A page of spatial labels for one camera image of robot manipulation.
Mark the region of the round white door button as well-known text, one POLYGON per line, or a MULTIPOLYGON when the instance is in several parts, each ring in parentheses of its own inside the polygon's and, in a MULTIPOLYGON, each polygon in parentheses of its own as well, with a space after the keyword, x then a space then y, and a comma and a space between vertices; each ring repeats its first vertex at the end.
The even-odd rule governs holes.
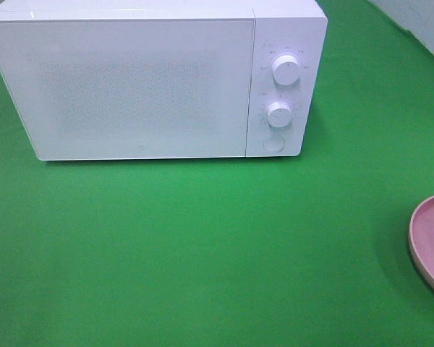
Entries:
POLYGON ((263 147, 270 153, 278 153, 284 149, 285 140, 281 136, 272 136, 263 141, 263 147))

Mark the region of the white microwave door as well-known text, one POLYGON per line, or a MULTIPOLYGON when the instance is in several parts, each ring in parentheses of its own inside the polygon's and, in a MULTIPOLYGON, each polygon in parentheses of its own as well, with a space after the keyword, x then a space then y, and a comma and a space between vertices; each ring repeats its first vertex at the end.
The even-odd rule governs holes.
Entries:
POLYGON ((253 27, 0 22, 0 72, 41 160, 239 157, 253 27))

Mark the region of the pink round plate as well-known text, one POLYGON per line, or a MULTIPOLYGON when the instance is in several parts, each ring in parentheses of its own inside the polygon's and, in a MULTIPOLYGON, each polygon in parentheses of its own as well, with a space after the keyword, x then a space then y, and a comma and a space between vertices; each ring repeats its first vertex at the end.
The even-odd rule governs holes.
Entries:
POLYGON ((418 271, 434 290, 434 195, 414 209, 409 222, 408 243, 418 271))

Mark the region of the lower white dial knob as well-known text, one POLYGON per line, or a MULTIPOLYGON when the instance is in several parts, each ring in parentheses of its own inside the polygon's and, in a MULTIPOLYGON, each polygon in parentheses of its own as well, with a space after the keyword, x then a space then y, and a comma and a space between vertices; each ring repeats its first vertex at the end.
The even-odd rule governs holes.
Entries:
POLYGON ((292 107, 283 101, 276 101, 267 108, 267 121, 273 128, 289 126, 294 118, 292 107))

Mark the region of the white dial knob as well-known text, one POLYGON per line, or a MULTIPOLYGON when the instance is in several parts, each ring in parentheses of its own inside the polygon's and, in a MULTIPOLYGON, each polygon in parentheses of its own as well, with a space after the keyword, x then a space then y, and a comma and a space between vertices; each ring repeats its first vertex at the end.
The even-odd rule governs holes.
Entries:
POLYGON ((300 77, 301 63, 294 53, 283 52, 272 61, 271 71, 276 84, 293 85, 300 77))
POLYGON ((267 121, 273 128, 289 126, 294 118, 292 107, 283 101, 276 101, 267 108, 267 121))

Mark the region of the green table cloth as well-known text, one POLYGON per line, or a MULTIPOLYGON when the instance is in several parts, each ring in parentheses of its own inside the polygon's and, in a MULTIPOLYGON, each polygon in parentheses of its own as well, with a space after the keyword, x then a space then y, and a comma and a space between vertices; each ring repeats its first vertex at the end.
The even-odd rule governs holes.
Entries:
POLYGON ((294 158, 39 161, 0 75, 0 346, 434 346, 434 57, 366 1, 294 158))

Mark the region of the upper white dial knob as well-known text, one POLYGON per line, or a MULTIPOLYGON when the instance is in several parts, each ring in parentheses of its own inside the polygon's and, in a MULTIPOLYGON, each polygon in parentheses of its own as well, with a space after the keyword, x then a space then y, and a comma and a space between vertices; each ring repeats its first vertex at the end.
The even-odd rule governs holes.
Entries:
POLYGON ((272 61, 271 71, 276 84, 293 85, 300 77, 301 63, 294 53, 283 52, 272 61))

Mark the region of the white microwave oven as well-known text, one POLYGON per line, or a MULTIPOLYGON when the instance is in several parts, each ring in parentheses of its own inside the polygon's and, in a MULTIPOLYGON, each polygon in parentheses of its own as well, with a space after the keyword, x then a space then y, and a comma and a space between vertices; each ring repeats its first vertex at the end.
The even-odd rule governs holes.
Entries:
POLYGON ((3 1, 0 22, 94 20, 252 20, 253 42, 246 152, 240 157, 295 156, 302 148, 305 127, 323 50, 328 20, 315 1, 3 1), (271 63, 292 52, 301 63, 299 79, 289 86, 275 83, 271 63), (273 128, 267 108, 288 103, 292 123, 273 128), (270 153, 263 141, 285 140, 284 149, 270 153))

